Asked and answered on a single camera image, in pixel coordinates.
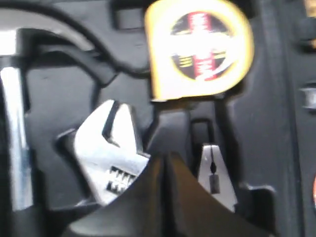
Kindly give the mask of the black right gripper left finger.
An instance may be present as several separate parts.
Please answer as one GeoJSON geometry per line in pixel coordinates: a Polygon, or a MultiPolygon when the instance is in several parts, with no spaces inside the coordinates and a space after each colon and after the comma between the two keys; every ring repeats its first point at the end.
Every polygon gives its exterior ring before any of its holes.
{"type": "Polygon", "coordinates": [[[166,237],[164,196],[164,157],[155,156],[122,195],[69,224],[62,236],[166,237]]]}

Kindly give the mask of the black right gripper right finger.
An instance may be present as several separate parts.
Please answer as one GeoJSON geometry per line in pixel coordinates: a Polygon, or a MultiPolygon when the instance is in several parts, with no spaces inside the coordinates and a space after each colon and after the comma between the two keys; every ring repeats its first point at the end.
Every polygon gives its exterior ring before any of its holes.
{"type": "Polygon", "coordinates": [[[164,158],[164,227],[168,237],[271,236],[212,197],[178,153],[164,158]]]}

